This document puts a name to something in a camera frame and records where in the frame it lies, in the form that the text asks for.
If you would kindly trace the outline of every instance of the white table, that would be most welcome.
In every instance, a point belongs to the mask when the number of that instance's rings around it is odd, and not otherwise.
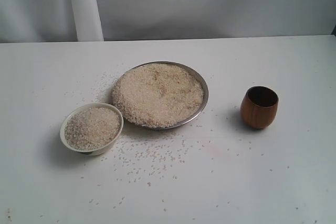
[[[62,146],[67,114],[156,60],[204,77],[197,120],[126,125],[98,157]],[[263,131],[239,118],[256,85],[279,95]],[[336,222],[334,36],[1,44],[0,87],[0,223]]]

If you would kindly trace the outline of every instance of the rice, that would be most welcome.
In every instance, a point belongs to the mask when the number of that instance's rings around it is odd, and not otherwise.
[[[108,144],[120,129],[120,118],[108,108],[89,108],[75,114],[67,123],[68,144],[81,151],[91,151]]]
[[[189,118],[202,102],[201,84],[185,69],[164,63],[131,69],[112,91],[112,103],[125,119],[151,128]]]

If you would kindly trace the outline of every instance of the brown wooden cup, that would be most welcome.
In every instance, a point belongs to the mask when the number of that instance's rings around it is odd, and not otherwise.
[[[252,87],[247,90],[240,106],[243,121],[256,129],[269,126],[277,114],[279,98],[266,87]]]

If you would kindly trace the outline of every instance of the white backdrop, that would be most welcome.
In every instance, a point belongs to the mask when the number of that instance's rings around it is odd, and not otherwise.
[[[0,0],[0,42],[101,40],[99,16],[105,40],[317,35],[336,0]]]

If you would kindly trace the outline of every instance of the bowl of rice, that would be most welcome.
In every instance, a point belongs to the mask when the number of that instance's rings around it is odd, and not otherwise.
[[[156,61],[127,71],[112,90],[112,104],[124,119],[147,129],[172,129],[195,119],[205,108],[203,77],[180,63]]]
[[[100,155],[116,142],[123,128],[121,112],[106,103],[90,103],[71,112],[60,129],[60,138],[70,150]]]

